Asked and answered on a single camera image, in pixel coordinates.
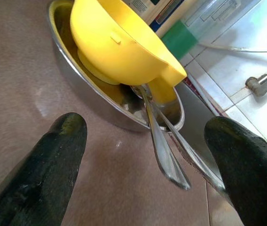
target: metal faucet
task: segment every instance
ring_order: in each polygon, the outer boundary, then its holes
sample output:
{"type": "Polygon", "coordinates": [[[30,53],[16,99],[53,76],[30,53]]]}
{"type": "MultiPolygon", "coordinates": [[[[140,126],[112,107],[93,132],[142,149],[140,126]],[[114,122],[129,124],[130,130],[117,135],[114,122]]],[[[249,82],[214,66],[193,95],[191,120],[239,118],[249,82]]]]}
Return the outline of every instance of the metal faucet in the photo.
{"type": "Polygon", "coordinates": [[[257,97],[261,97],[267,93],[267,73],[258,79],[250,77],[245,84],[257,97]]]}

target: countertop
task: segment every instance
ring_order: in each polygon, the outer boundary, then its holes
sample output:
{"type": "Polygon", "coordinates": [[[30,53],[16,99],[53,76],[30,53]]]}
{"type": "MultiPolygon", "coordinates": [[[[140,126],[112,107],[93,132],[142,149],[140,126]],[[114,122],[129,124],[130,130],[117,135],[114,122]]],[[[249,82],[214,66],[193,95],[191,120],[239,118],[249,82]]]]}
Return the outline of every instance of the countertop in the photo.
{"type": "Polygon", "coordinates": [[[62,225],[208,226],[205,181],[178,152],[189,192],[161,174],[150,133],[110,124],[74,94],[56,65],[47,4],[0,0],[0,183],[58,116],[77,112],[88,138],[62,225]]]}

